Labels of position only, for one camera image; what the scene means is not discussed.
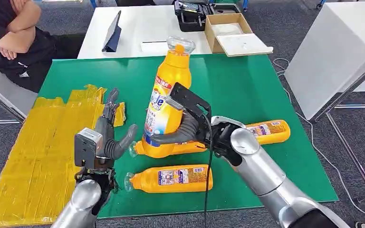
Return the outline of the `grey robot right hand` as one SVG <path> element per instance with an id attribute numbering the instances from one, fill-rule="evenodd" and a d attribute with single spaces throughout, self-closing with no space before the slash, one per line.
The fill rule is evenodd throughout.
<path id="1" fill-rule="evenodd" d="M 185 143 L 189 141 L 204 142 L 208 132 L 200 129 L 199 122 L 188 112 L 183 112 L 182 122 L 175 132 L 153 134 L 151 141 L 157 144 Z"/>

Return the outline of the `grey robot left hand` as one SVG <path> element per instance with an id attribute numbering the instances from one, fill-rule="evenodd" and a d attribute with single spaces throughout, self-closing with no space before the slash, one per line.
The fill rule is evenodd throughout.
<path id="1" fill-rule="evenodd" d="M 105 101 L 103 114 L 98 118 L 94 128 L 94 131 L 103 136 L 103 142 L 95 152 L 94 159 L 94 168 L 100 171 L 113 168 L 114 162 L 123 156 L 134 141 L 138 128 L 136 124 L 130 125 L 121 140 L 115 140 L 114 122 L 115 111 L 119 107 L 119 103 L 116 102 L 118 95 L 117 88 L 110 91 Z"/>

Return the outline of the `person's right hand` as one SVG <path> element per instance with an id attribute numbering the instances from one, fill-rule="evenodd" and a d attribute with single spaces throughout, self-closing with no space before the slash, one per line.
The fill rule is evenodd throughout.
<path id="1" fill-rule="evenodd" d="M 26 3 L 27 0 L 10 0 L 12 9 L 17 15 L 21 12 Z"/>

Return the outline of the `person's left hand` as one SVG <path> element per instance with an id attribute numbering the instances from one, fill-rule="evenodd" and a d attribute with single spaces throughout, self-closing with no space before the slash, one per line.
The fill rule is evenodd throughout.
<path id="1" fill-rule="evenodd" d="M 16 52 L 13 52 L 13 51 L 10 51 L 10 50 L 1 48 L 1 47 L 0 47 L 0 53 L 1 53 L 2 56 L 4 56 L 5 58 L 7 58 L 8 60 L 14 60 L 17 57 L 17 53 Z"/>

